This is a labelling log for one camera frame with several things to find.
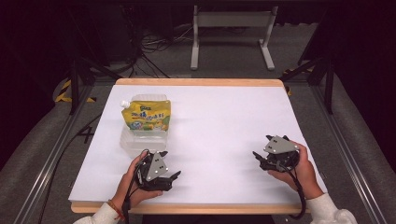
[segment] human hand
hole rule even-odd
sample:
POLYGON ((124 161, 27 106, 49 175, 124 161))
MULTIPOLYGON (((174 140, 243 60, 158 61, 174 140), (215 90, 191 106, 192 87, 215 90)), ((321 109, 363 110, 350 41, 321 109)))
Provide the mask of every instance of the human hand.
MULTIPOLYGON (((134 177, 134 168, 146 155, 147 155, 147 151, 144 151, 140 156, 136 157, 131 162, 128 171, 122 176, 116 194, 111 199, 111 201, 120 211, 122 210, 121 209, 122 204, 125 199, 126 193, 128 191, 129 184, 131 183, 132 178, 134 177)), ((134 190, 135 192, 130 198, 132 207, 135 207, 143 200, 151 199, 163 195, 163 192, 161 190, 145 191, 142 189, 137 189, 137 184, 135 182, 132 185, 131 192, 133 192, 134 190)))
MULTIPOLYGON (((311 161, 308 160, 308 152, 306 147, 291 141, 300 148, 300 160, 297 166, 291 172, 294 175, 297 173, 297 178, 303 187, 303 192, 307 200, 317 198, 323 194, 315 175, 314 166, 311 161)), ((288 173, 280 173, 278 171, 269 170, 268 174, 274 178, 287 183, 292 189, 297 190, 297 186, 294 184, 293 179, 288 173)))

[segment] white sleeve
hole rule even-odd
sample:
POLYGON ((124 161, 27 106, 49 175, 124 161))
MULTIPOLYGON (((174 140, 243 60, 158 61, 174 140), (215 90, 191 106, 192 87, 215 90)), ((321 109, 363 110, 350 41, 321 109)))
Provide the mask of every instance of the white sleeve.
POLYGON ((74 224, 117 224, 119 215, 107 203, 103 203, 102 207, 92 216, 83 217, 74 224))
POLYGON ((316 199, 306 200, 311 211, 311 224, 357 224, 355 217, 346 209, 338 210, 329 194, 325 193, 316 199))

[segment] clear plastic container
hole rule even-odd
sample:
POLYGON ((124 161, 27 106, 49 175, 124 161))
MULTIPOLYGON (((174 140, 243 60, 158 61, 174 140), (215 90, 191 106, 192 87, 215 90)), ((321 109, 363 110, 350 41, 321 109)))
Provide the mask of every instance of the clear plastic container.
MULTIPOLYGON (((140 94, 132 98, 132 101, 166 101, 167 97, 164 94, 140 94)), ((122 101, 122 107, 129 107, 129 102, 122 101)), ((168 131, 162 130, 130 130, 128 126, 124 125, 120 138, 122 148, 126 150, 131 158, 135 158, 144 149, 150 152, 165 151, 168 138, 168 131)))

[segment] gray floor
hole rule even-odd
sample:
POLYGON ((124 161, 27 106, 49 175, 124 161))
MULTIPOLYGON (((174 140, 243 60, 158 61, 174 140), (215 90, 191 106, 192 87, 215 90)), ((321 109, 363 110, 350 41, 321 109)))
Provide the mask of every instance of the gray floor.
MULTIPOLYGON (((297 66, 300 55, 312 35, 315 25, 299 25, 274 28, 269 50, 276 70, 268 71, 257 42, 257 30, 247 29, 242 34, 227 30, 207 30, 201 37, 199 68, 190 70, 191 41, 175 44, 164 51, 147 53, 147 56, 171 77, 215 77, 215 78, 278 78, 286 69, 297 66)), ((134 77, 147 77, 143 71, 154 75, 145 62, 137 63, 141 70, 134 67, 134 77)), ((122 74, 125 77, 130 71, 122 74)), ((88 88, 95 103, 85 103, 73 118, 76 120, 63 146, 95 116, 99 115, 111 90, 111 81, 99 78, 95 86, 88 88)), ((290 101, 301 126, 304 137, 312 150, 318 170, 321 172, 330 195, 339 208, 351 211, 359 223, 393 223, 396 219, 394 209, 396 200, 392 187, 396 186, 396 176, 390 169, 376 141, 367 128, 357 108, 353 105, 336 78, 333 92, 333 115, 328 116, 318 100, 319 88, 309 87, 304 76, 298 76, 286 85, 291 87, 290 101), (334 122, 340 135, 334 133, 334 122), (353 155, 352 161, 343 157, 343 149, 353 155), (350 163, 358 165, 351 170, 350 163), (370 191, 362 191, 361 184, 370 191), (370 206, 379 208, 383 217, 375 221, 370 206)), ((0 173, 0 223, 13 223, 18 213, 46 164, 49 154, 57 146, 59 135, 69 116, 69 103, 56 103, 56 106, 26 136, 7 165, 0 173)), ((93 131, 97 120, 91 125, 93 131)), ((70 210, 67 200, 71 186, 78 175, 89 143, 84 143, 85 136, 78 136, 65 149, 65 153, 56 170, 50 195, 45 208, 42 223, 73 223, 87 214, 75 214, 70 210)), ((45 192, 37 195, 33 204, 29 223, 37 223, 42 210, 45 192)), ((133 223, 139 223, 141 216, 132 216, 133 223)), ((276 223, 309 223, 309 214, 301 220, 293 220, 287 215, 273 216, 276 223)))

